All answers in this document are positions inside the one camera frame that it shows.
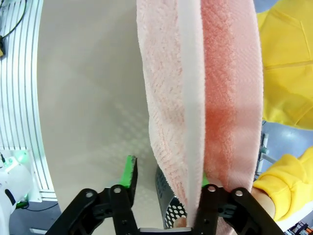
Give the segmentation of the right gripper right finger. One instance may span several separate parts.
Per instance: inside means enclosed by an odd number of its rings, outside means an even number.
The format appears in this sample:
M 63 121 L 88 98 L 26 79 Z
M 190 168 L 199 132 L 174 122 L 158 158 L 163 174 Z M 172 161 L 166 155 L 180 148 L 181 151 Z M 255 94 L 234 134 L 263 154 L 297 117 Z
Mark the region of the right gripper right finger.
M 238 235 L 284 234 L 247 189 L 239 187 L 228 192 L 223 187 L 207 184 L 201 189 L 193 234 L 215 235 L 219 218 Z

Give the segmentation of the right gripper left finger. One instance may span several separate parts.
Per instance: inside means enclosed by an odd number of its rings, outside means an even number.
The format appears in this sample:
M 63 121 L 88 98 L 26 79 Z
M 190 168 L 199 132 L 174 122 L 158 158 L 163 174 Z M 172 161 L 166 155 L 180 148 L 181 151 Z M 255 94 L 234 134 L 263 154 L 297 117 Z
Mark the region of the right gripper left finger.
M 137 158 L 127 156 L 118 184 L 100 193 L 90 188 L 81 190 L 46 234 L 91 235 L 106 218 L 112 218 L 112 235 L 138 235 L 132 212 L 137 177 Z

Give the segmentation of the person's left hand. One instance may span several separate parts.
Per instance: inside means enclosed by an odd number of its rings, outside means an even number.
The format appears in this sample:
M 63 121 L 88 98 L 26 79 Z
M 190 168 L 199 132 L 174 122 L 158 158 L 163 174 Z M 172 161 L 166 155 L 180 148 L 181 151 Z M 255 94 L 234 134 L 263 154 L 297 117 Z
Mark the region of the person's left hand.
M 251 189 L 251 195 L 263 207 L 263 209 L 271 216 L 271 218 L 274 218 L 275 205 L 272 199 L 263 190 L 257 189 L 255 187 Z

